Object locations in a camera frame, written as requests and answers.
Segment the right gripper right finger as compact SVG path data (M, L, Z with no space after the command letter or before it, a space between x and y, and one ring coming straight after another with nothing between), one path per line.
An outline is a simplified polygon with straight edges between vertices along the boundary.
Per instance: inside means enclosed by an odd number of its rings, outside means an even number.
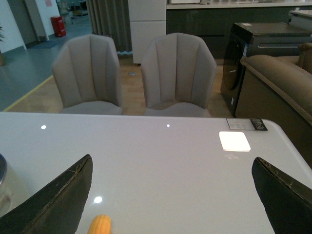
M257 157L252 176L258 196L276 234L312 232L312 190Z

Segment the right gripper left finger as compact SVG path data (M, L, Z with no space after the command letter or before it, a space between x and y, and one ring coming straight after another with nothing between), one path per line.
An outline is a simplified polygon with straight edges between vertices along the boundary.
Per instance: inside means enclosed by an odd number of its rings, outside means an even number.
M91 188L93 161L85 155L1 217L2 234L74 234Z

